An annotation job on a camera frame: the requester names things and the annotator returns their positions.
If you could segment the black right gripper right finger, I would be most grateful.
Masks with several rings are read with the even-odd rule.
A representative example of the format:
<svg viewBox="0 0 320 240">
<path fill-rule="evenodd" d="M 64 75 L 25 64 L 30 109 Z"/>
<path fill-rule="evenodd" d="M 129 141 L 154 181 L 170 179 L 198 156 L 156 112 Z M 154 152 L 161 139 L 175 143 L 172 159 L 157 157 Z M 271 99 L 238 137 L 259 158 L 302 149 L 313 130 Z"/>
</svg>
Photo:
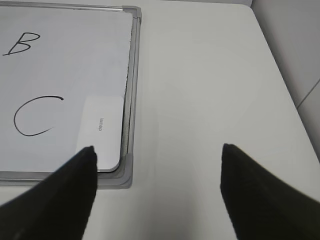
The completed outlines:
<svg viewBox="0 0 320 240">
<path fill-rule="evenodd" d="M 238 240 L 320 238 L 320 203 L 233 144 L 222 148 L 220 192 Z"/>
</svg>

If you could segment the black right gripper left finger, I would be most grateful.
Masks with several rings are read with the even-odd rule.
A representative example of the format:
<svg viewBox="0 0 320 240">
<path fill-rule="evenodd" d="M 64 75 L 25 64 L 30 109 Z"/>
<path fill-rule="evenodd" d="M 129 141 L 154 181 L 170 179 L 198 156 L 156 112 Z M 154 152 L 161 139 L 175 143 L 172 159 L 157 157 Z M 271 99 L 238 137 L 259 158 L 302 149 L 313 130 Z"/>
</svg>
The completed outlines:
<svg viewBox="0 0 320 240">
<path fill-rule="evenodd" d="M 97 154 L 85 147 L 0 207 L 2 240 L 81 240 L 98 188 Z"/>
</svg>

